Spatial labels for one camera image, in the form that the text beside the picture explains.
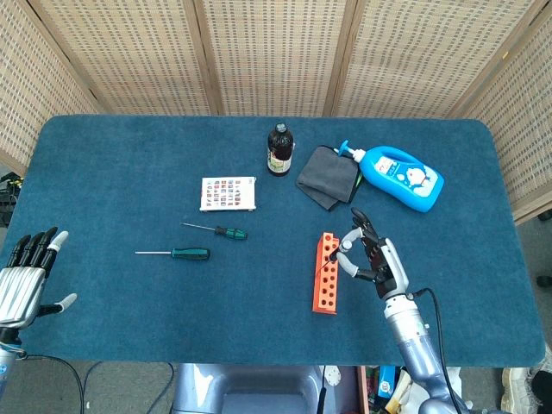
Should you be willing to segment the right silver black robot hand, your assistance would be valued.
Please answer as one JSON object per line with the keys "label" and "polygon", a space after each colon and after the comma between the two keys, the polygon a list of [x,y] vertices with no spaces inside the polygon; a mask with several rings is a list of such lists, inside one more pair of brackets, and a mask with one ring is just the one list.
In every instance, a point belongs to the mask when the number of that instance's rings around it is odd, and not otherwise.
{"label": "right silver black robot hand", "polygon": [[[362,211],[352,207],[351,212],[354,227],[342,238],[339,246],[330,255],[330,260],[336,260],[351,277],[373,282],[382,300],[406,294],[409,280],[392,241],[379,237]],[[368,269],[356,266],[346,255],[357,240],[364,247],[370,265]]]}

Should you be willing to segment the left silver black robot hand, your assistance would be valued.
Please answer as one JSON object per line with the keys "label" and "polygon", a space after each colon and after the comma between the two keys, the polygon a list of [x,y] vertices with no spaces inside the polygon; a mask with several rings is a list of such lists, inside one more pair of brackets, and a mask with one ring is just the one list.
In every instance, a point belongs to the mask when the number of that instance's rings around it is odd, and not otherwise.
{"label": "left silver black robot hand", "polygon": [[68,237],[55,227],[25,235],[12,248],[1,270],[1,329],[27,328],[37,317],[58,314],[78,298],[71,293],[53,304],[42,304],[41,295],[57,255]]}

